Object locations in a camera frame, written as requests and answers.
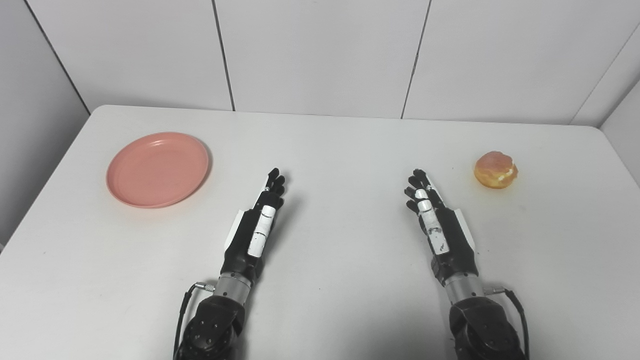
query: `metal wrist cylinder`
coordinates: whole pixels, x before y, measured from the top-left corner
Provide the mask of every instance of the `metal wrist cylinder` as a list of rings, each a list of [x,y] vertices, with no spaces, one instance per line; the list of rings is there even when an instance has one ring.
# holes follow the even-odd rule
[[[476,274],[456,272],[445,280],[444,288],[452,305],[470,297],[484,296],[482,282]]]
[[[251,282],[237,272],[225,272],[220,274],[213,295],[229,298],[244,306],[246,298],[251,291]]]

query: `black joint housing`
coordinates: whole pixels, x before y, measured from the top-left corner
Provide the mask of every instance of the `black joint housing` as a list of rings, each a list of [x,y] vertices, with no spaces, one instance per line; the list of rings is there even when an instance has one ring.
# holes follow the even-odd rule
[[[474,250],[471,249],[455,212],[449,208],[440,208],[435,211],[449,245],[449,252],[434,255],[431,261],[431,269],[436,279],[444,286],[445,280],[455,273],[478,275]]]
[[[217,295],[203,300],[184,329],[178,360],[222,360],[244,327],[244,307]]]
[[[486,297],[461,300],[449,311],[459,360],[525,360],[518,334],[500,304]]]
[[[251,285],[260,277],[264,263],[262,258],[255,258],[247,254],[255,224],[260,218],[260,209],[244,212],[233,241],[225,251],[225,262],[222,264],[221,274],[235,272],[247,278]]]

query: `white table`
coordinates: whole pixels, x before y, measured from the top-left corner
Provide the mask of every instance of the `white table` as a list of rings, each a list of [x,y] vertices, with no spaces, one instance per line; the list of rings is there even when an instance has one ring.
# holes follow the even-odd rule
[[[109,162],[159,131],[201,139],[211,176],[168,208],[119,203]],[[505,190],[472,174],[494,149],[520,169]],[[245,359],[455,359],[404,206],[416,167],[465,213],[483,279],[520,297],[532,359],[637,359],[640,190],[597,129],[120,106],[93,113],[0,255],[0,359],[169,359],[182,294],[217,278],[236,211],[274,166],[286,202]]]

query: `robotic hand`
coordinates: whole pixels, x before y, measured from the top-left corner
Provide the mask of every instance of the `robotic hand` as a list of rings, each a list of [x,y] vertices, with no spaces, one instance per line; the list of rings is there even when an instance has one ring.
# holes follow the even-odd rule
[[[458,359],[528,359],[524,310],[512,291],[504,288],[483,290],[474,260],[475,245],[461,211],[445,206],[424,171],[414,170],[409,183],[413,187],[404,190],[411,198],[406,205],[418,216],[420,227],[428,237],[433,252],[431,269],[451,302],[449,327],[455,337]],[[526,357],[502,306],[485,297],[500,292],[514,302],[522,317]]]
[[[262,272],[262,251],[284,200],[284,177],[274,168],[253,209],[239,211],[225,244],[225,261],[214,288],[197,282],[185,293],[173,349],[174,360],[227,359],[244,327],[244,303]],[[201,301],[187,324],[182,343],[180,329],[195,288],[212,291]]]

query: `white finger segment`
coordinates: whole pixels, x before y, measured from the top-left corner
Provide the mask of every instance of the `white finger segment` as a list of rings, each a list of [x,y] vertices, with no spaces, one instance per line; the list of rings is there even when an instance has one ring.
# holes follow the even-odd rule
[[[448,253],[449,244],[442,233],[442,226],[440,226],[440,222],[427,196],[427,192],[423,189],[418,189],[415,191],[415,197],[422,199],[418,202],[418,216],[420,216],[424,223],[424,228],[427,231],[427,236],[429,236],[429,241],[433,247],[433,252],[436,255]]]
[[[256,258],[262,256],[264,244],[267,242],[267,237],[269,237],[271,224],[273,223],[273,217],[275,216],[275,214],[275,208],[268,205],[262,207],[260,217],[258,218],[258,224],[256,224],[255,226],[251,242],[249,243],[247,254]]]
[[[469,225],[467,225],[467,221],[465,217],[462,215],[462,210],[456,209],[453,211],[456,214],[456,218],[458,218],[458,222],[460,223],[460,227],[462,228],[462,233],[465,235],[467,239],[467,243],[471,246],[471,249],[476,251],[476,242],[474,241],[473,236],[471,236],[471,230],[469,230]]]
[[[234,236],[238,231],[238,226],[240,226],[240,221],[242,221],[243,215],[244,215],[244,211],[238,210],[238,214],[236,215],[236,218],[234,219],[233,224],[231,224],[231,229],[229,230],[229,233],[227,234],[227,239],[225,240],[225,251],[227,251],[227,249],[229,248],[229,245],[231,245],[231,242],[234,241]]]

